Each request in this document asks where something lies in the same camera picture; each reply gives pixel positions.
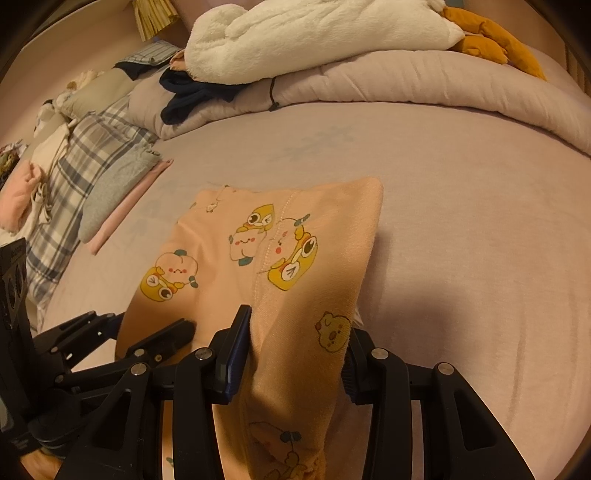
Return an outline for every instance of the black mechanical device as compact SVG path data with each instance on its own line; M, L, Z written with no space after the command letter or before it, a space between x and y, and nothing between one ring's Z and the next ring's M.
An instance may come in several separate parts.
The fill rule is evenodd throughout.
M190 343L180 319L111 364L73 372L117 337L122 315L89 312L31 337L24 242L0 248L0 478L30 480L18 456L42 448L64 459L57 480L161 480L163 401L173 400L177 480L223 480L212 404L238 392L249 351L251 308L177 365ZM525 461L450 364L407 365L353 329L342 371L357 405L372 404L364 480L411 480L411 401L421 401L425 480L533 480Z

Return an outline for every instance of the gray folded garment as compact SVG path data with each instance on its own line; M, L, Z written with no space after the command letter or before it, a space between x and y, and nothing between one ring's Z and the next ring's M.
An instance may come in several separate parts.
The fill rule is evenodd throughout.
M88 243L121 200L161 160L149 145L135 145L96 181L82 207L78 238Z

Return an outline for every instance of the white goose plush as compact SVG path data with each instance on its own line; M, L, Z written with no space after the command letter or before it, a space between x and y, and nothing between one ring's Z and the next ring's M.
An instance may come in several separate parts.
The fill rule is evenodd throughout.
M193 26L187 71L235 85L376 50L447 50L463 37L444 0L265 0L221 5Z

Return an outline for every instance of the metal screw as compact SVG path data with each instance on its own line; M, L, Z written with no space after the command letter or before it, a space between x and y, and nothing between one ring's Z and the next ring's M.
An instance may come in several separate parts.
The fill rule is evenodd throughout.
M453 369L453 365L447 364L445 362L443 362L442 364L439 364L437 366L437 369L443 374L443 375L451 375L454 372Z
M383 348L374 348L371 350L371 356L378 360L386 360L388 358L388 351Z
M206 360L207 358L211 357L212 355L213 355L212 350L210 348L207 348L206 346L195 350L195 356L197 358L199 358L200 360Z
M131 367L131 373L137 377L138 375L146 373L147 369L148 367L146 367L146 364L135 364Z

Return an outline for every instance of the cartoon eye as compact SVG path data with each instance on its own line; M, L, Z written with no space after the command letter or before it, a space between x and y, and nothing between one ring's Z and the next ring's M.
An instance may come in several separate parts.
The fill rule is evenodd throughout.
M146 278L146 283L148 284L149 287L155 287L160 282L159 282L158 277L156 275L150 275L148 278Z
M281 278L284 281L293 280L297 273L300 271L300 263L290 263L281 272Z
M314 247L316 246L316 237L313 236L306 240L306 243L301 248L301 256L306 258L309 257L310 254L314 251Z
M258 222L261 221L261 216L258 213L252 213L248 218L248 223L250 225L256 225Z
M158 296L163 300L170 300L173 297L173 293L170 288L161 288L158 290Z

